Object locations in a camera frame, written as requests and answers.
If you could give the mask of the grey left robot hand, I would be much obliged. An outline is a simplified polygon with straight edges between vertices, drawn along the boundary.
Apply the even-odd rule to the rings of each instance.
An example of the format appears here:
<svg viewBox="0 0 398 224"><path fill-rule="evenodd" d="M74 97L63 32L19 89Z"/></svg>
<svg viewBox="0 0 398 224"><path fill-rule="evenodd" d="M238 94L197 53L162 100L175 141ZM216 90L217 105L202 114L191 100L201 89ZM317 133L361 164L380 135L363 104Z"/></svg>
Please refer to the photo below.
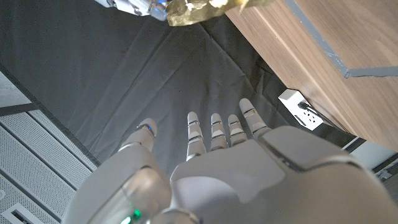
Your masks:
<svg viewBox="0 0 398 224"><path fill-rule="evenodd" d="M248 99L211 117L211 147L187 116L187 157L167 176L143 120L80 186L64 223L396 223L397 204L374 173L336 145L291 126L271 129Z"/></svg>

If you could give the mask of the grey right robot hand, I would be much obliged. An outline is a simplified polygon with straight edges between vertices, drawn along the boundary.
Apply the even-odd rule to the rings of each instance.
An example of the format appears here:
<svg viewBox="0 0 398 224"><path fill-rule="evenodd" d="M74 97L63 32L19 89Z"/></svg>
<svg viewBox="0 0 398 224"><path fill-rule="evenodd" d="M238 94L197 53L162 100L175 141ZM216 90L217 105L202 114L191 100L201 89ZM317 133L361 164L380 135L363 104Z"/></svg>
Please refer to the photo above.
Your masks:
<svg viewBox="0 0 398 224"><path fill-rule="evenodd" d="M127 12L135 16L151 16L159 21L167 19L164 0L95 0L104 7L115 7L117 10Z"/></svg>

